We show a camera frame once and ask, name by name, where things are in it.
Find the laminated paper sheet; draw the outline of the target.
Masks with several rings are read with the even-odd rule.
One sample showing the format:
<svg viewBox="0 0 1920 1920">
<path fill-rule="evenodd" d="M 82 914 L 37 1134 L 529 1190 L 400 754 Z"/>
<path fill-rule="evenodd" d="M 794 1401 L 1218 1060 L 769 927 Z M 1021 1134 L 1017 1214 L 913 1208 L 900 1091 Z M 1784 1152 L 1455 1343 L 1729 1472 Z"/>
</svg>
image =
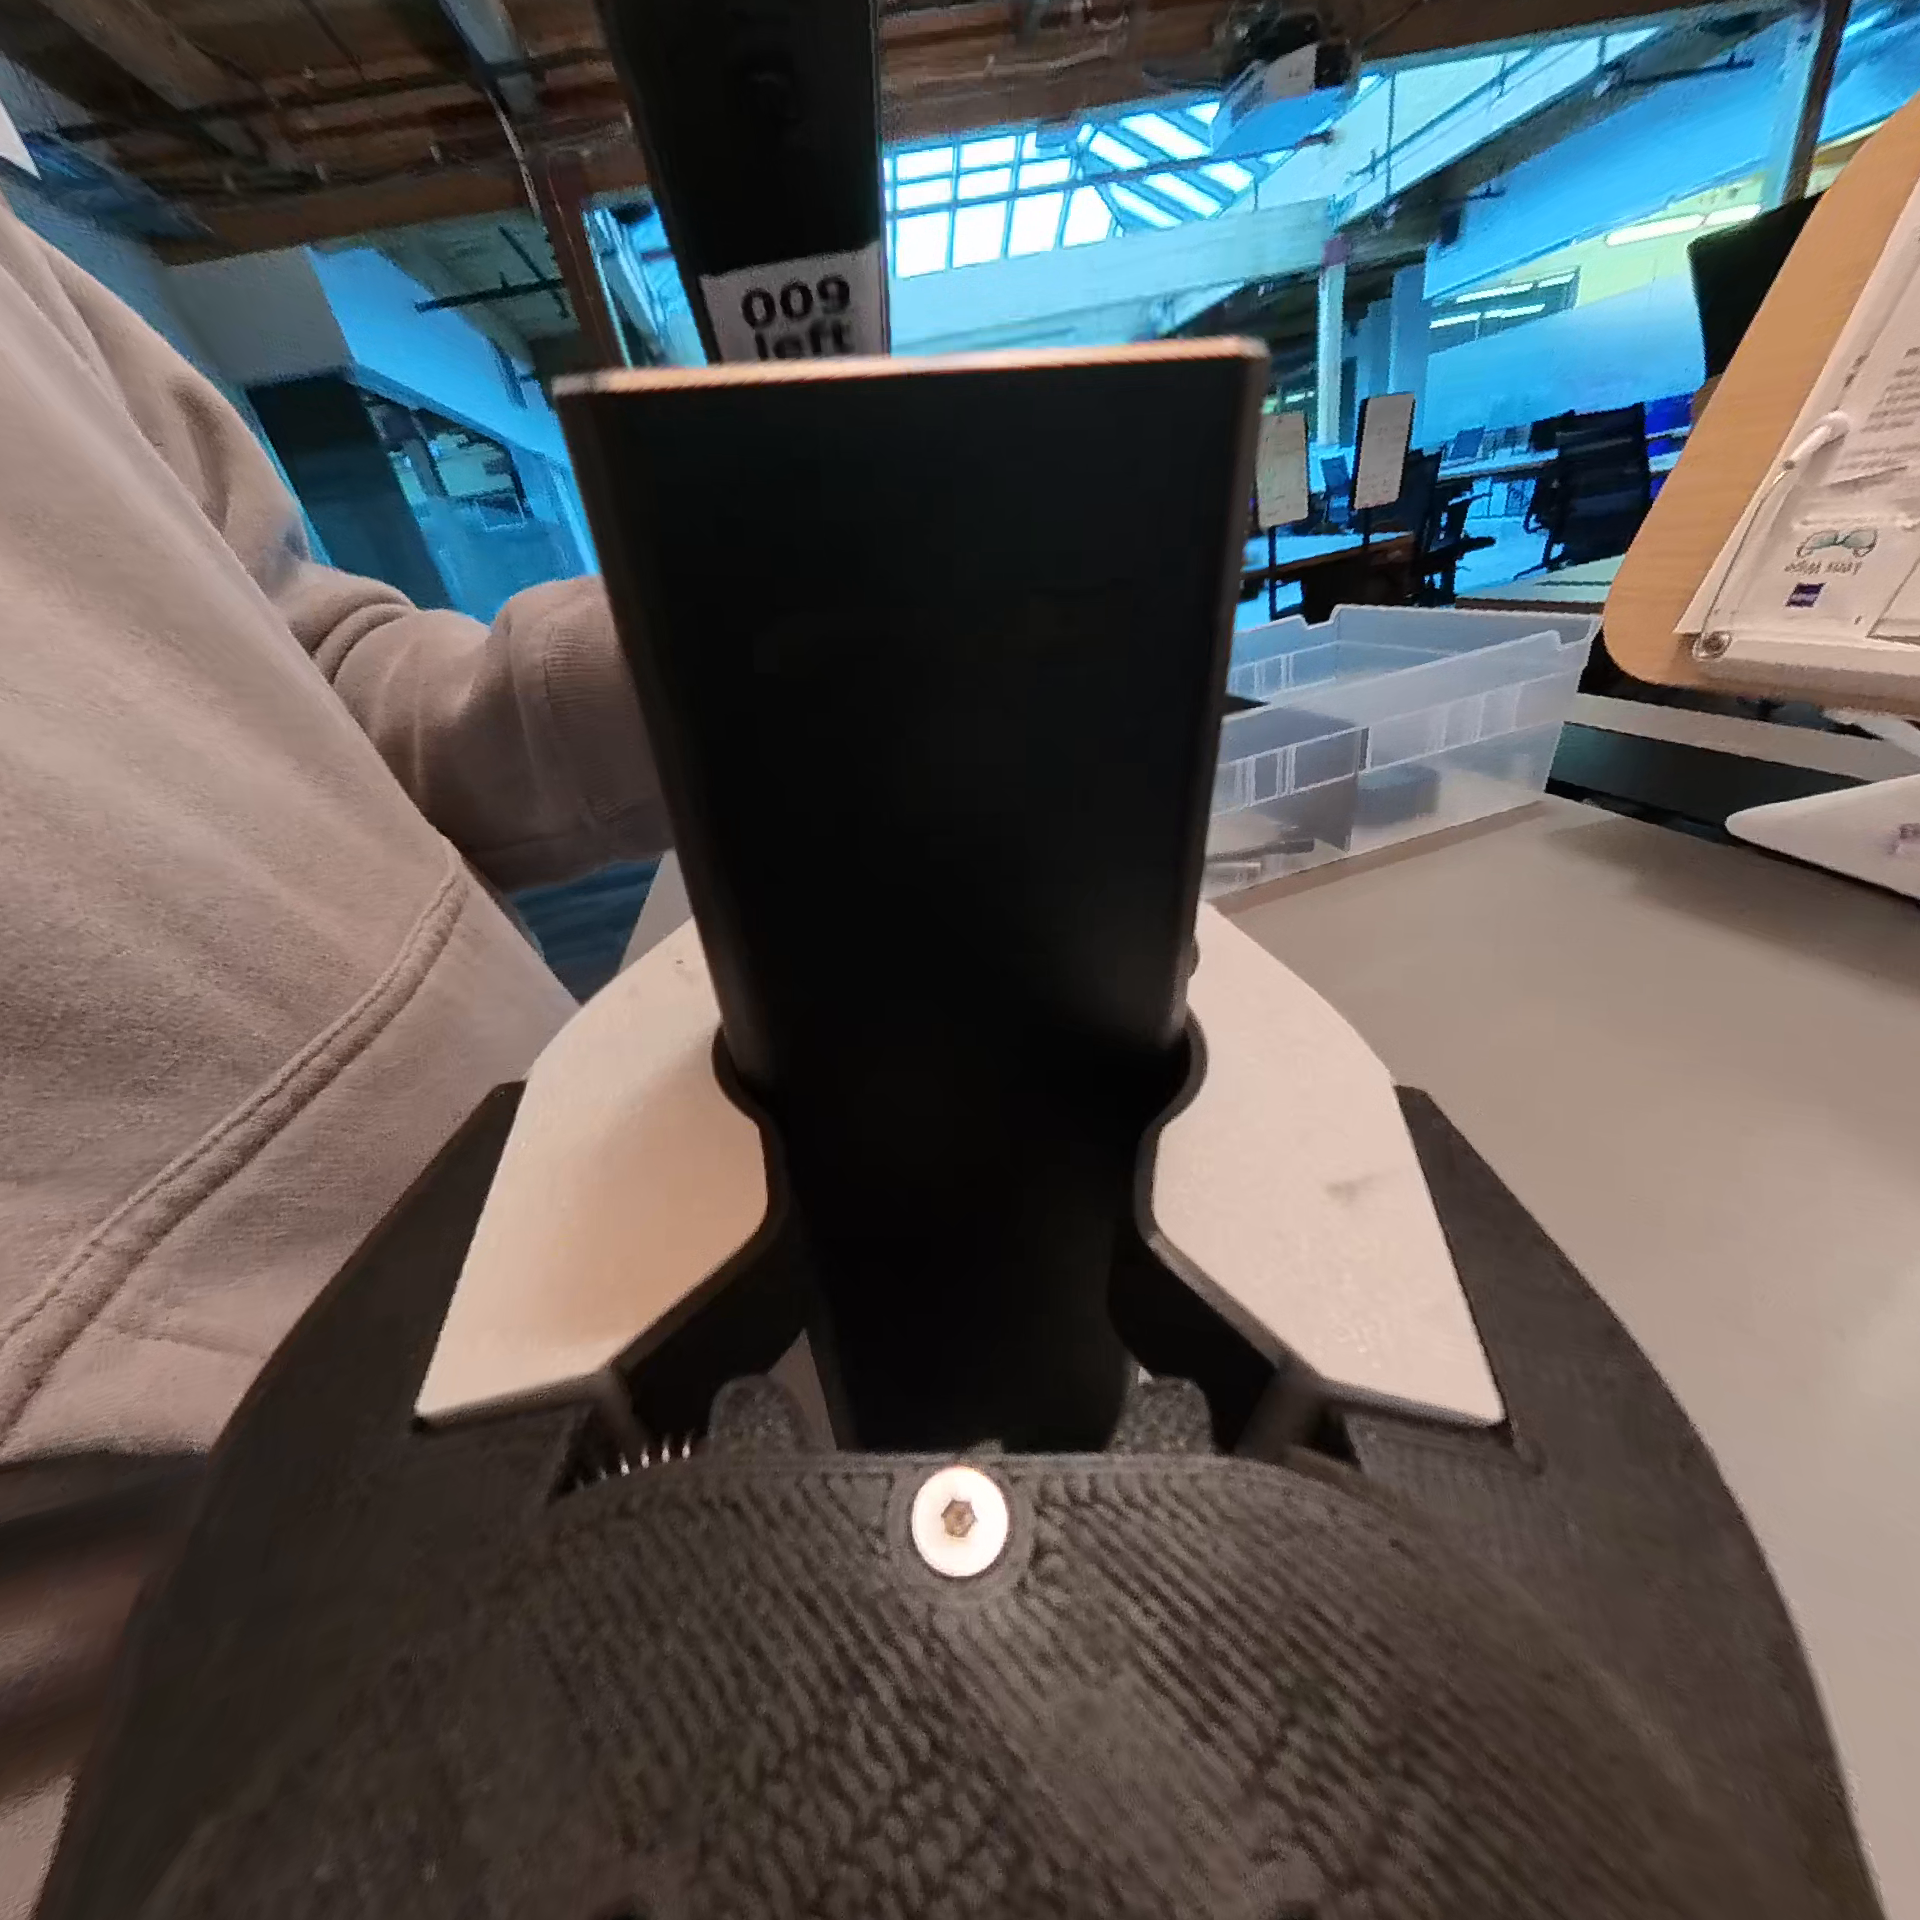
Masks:
<svg viewBox="0 0 1920 1920">
<path fill-rule="evenodd" d="M 1712 674 L 1824 705 L 1914 702 L 1917 198 L 1888 234 L 1810 398 L 1688 601 Z"/>
</svg>

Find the black office chair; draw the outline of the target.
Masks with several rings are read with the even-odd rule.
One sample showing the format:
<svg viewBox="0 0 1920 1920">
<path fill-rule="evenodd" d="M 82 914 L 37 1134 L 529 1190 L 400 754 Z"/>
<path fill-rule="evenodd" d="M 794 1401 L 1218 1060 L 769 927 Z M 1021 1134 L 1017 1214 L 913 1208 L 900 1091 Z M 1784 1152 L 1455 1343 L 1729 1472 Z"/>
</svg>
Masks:
<svg viewBox="0 0 1920 1920">
<path fill-rule="evenodd" d="M 1542 536 L 1542 569 L 1625 555 L 1652 496 L 1645 406 L 1538 419 L 1527 449 L 1552 458 L 1527 506 L 1527 529 Z"/>
</svg>

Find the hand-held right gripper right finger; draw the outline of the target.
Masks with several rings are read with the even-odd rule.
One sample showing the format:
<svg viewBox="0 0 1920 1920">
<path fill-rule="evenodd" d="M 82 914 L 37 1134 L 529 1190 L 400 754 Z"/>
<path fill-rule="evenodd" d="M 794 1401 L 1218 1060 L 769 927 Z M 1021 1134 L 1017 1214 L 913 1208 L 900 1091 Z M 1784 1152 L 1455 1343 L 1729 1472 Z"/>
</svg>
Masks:
<svg viewBox="0 0 1920 1920">
<path fill-rule="evenodd" d="M 1333 1396 L 1501 1426 L 1390 1071 L 1214 903 L 1192 935 L 1198 1083 L 1151 1151 L 1150 1239 Z"/>
</svg>

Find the black monitor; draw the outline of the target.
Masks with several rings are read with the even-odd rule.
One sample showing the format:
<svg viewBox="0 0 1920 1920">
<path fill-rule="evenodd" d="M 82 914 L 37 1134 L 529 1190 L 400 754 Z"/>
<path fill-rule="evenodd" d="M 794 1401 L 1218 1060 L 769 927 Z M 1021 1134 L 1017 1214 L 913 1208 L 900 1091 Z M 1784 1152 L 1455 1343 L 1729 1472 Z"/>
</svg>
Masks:
<svg viewBox="0 0 1920 1920">
<path fill-rule="evenodd" d="M 1687 268 L 1704 380 L 1720 378 L 1733 363 L 1822 200 L 1817 192 L 1778 208 L 1743 208 L 1749 219 L 1714 226 L 1688 243 Z"/>
</svg>

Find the white flat tray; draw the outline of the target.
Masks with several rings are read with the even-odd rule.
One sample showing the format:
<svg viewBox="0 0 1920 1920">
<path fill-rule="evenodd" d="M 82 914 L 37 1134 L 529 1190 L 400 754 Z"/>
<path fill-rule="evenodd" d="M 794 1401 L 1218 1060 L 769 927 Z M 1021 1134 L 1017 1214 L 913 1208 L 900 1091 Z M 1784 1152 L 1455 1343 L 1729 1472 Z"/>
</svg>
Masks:
<svg viewBox="0 0 1920 1920">
<path fill-rule="evenodd" d="M 1917 903 L 1917 775 L 1743 807 L 1724 831 L 1749 848 Z"/>
</svg>

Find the clear plastic bin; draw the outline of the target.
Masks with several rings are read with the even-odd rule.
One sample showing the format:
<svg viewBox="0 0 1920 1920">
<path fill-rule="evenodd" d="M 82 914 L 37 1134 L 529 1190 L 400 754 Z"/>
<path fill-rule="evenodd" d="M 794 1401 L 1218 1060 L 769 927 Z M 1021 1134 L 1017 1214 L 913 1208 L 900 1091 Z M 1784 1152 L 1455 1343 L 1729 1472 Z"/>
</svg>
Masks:
<svg viewBox="0 0 1920 1920">
<path fill-rule="evenodd" d="M 1201 899 L 1533 806 L 1600 619 L 1336 609 L 1231 639 Z"/>
</svg>

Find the person's left forearm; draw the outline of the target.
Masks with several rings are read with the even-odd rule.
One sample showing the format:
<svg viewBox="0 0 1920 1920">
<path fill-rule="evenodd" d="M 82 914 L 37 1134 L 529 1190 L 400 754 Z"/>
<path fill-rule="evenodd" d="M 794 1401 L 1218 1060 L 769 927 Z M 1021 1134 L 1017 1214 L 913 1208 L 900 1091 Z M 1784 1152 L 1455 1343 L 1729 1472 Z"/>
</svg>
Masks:
<svg viewBox="0 0 1920 1920">
<path fill-rule="evenodd" d="M 672 846 L 607 592 L 516 592 L 492 622 L 304 563 L 274 606 L 420 814 L 498 891 Z"/>
</svg>

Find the tilted wooden board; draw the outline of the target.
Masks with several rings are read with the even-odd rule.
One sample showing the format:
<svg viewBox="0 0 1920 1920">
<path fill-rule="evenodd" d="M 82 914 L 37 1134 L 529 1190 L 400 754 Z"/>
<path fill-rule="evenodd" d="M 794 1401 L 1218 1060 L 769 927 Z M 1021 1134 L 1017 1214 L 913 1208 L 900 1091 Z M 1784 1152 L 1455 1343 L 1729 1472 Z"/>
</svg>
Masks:
<svg viewBox="0 0 1920 1920">
<path fill-rule="evenodd" d="M 1914 719 L 1914 702 L 1824 705 L 1812 692 L 1690 659 L 1681 616 L 1810 398 L 1917 176 L 1917 104 L 1874 132 L 1808 218 L 1687 451 L 1620 563 L 1602 614 L 1609 650 L 1638 681 Z"/>
</svg>

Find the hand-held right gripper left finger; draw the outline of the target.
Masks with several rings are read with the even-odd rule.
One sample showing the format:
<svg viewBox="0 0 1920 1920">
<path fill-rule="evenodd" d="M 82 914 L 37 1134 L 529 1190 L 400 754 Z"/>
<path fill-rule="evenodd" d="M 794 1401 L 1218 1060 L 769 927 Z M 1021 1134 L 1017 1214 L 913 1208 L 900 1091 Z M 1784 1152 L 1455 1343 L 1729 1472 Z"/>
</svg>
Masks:
<svg viewBox="0 0 1920 1920">
<path fill-rule="evenodd" d="M 693 920 L 632 959 L 529 1071 L 424 1364 L 424 1426 L 609 1401 L 775 1211 L 764 1121 L 727 1089 Z"/>
</svg>

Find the person's beige hoodie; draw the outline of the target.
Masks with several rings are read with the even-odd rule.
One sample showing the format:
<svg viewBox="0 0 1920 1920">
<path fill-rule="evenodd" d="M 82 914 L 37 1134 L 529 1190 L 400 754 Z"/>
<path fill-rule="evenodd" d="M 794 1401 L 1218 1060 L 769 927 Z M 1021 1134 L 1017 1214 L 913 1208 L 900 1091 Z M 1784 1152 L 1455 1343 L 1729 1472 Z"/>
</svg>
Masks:
<svg viewBox="0 0 1920 1920">
<path fill-rule="evenodd" d="M 256 433 L 4 210 L 4 1472 L 206 1451 L 570 1002 L 329 674 L 514 691 L 314 568 Z"/>
</svg>

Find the black usb hub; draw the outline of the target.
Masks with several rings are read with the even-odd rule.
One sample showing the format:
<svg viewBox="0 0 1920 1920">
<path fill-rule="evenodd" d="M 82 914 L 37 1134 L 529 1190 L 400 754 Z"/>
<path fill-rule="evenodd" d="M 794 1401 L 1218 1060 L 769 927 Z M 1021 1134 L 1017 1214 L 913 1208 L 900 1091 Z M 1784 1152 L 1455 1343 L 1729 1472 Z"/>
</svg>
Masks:
<svg viewBox="0 0 1920 1920">
<path fill-rule="evenodd" d="M 780 1315 L 854 1449 L 1120 1417 L 1263 380 L 1199 338 L 554 388 Z"/>
</svg>

